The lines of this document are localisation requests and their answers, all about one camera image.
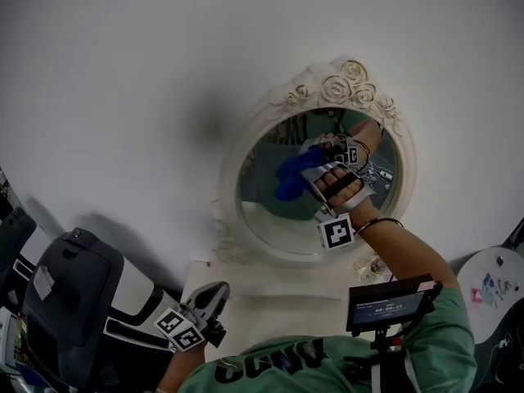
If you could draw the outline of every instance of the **green shirt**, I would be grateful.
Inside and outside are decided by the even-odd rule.
[[[475,377],[475,342],[459,291],[443,288],[435,311],[402,341],[411,355],[422,393],[469,391]],[[369,342],[352,337],[287,337],[254,346],[197,368],[182,384],[183,393],[267,391],[369,393],[370,380],[349,383],[353,364],[344,357],[374,354]]]

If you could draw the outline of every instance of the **mirror frame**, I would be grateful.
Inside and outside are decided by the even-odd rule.
[[[348,56],[339,56],[331,63],[310,65],[292,81],[273,88],[251,109],[249,123],[238,134],[238,140],[225,156],[220,171],[220,212],[223,224],[227,226],[222,231],[221,244],[231,246],[238,241],[244,253],[265,253],[278,260],[302,264],[321,263],[328,256],[334,256],[334,252],[329,251],[317,255],[297,255],[269,245],[245,221],[237,196],[242,164],[255,144],[270,129],[294,115],[328,107],[363,112],[381,123],[390,134],[395,144],[398,171],[395,192],[384,215],[402,218],[412,196],[416,177],[416,156],[411,133],[393,99],[386,93],[378,92],[366,68]],[[366,248],[370,249],[362,242],[351,253],[361,253]],[[220,244],[217,255],[226,262],[245,262],[245,258],[238,257],[239,249],[229,255],[227,248],[221,250]]]

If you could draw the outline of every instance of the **wristband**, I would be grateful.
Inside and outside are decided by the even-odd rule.
[[[376,219],[372,219],[367,224],[363,225],[356,233],[360,234],[366,228],[369,228],[369,227],[373,226],[376,223],[380,223],[381,221],[392,221],[394,223],[397,223],[400,227],[404,228],[404,226],[402,225],[402,223],[398,219],[392,219],[390,217],[378,217]]]

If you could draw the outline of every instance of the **display screen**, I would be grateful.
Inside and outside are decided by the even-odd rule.
[[[424,291],[420,291],[388,300],[357,304],[353,324],[378,322],[414,314],[423,297]]]

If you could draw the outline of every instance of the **carved rose decoration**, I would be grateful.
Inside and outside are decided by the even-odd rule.
[[[377,89],[372,84],[364,84],[353,95],[353,104],[362,109],[367,109],[375,98]]]
[[[340,75],[331,75],[323,81],[322,96],[328,102],[342,104],[351,96],[350,83]]]
[[[298,97],[294,93],[288,93],[286,96],[286,104],[294,106],[298,103]]]
[[[301,84],[300,86],[296,88],[296,95],[300,99],[303,99],[303,100],[307,99],[309,96],[309,90],[304,84]]]
[[[358,61],[349,60],[342,66],[342,73],[347,75],[348,79],[358,86],[368,81],[368,72]]]
[[[396,115],[396,109],[395,109],[395,103],[393,102],[393,99],[386,94],[382,94],[375,102],[380,106],[382,112],[387,114],[388,116],[395,116]]]

